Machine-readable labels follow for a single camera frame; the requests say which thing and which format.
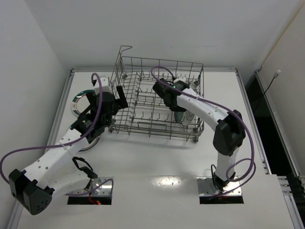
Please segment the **blue floral green plate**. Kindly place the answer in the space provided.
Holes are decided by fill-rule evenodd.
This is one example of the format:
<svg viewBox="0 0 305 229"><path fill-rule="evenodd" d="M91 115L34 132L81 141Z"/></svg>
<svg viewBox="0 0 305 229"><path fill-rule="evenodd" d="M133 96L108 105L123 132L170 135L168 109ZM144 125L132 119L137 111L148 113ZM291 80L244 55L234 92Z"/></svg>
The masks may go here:
<svg viewBox="0 0 305 229"><path fill-rule="evenodd" d="M174 119L176 123L181 123L183 121L183 118L184 118L184 112L178 112L178 111L174 112Z"/></svg>

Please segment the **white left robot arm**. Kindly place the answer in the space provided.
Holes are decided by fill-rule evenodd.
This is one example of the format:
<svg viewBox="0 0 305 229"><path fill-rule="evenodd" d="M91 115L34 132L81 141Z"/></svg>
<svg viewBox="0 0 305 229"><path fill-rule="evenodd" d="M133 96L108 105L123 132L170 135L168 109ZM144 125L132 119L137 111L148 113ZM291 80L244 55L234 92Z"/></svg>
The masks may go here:
<svg viewBox="0 0 305 229"><path fill-rule="evenodd" d="M90 187L90 182L98 178L90 165L78 167L78 172L73 176L63 179L52 177L65 164L84 161L76 154L100 137L119 110L128 107L123 88L117 86L116 90L118 98L103 89L89 92L86 95L89 106L58 143L47 146L48 151L25 169L10 172L8 184L11 194L31 215L43 212L56 195L66 195L82 185Z"/></svg>

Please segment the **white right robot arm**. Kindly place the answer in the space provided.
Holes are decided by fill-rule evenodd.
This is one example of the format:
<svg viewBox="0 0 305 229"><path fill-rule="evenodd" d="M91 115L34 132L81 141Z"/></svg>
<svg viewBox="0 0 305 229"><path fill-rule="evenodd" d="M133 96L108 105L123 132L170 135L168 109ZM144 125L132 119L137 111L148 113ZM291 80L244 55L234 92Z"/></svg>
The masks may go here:
<svg viewBox="0 0 305 229"><path fill-rule="evenodd" d="M242 124L218 105L201 101L201 96L181 80L170 85L162 78L152 88L170 110L189 111L214 131L213 146L218 155L213 183L216 189L222 191L228 185L229 179L235 176L232 165L236 162L237 152L245 138Z"/></svg>

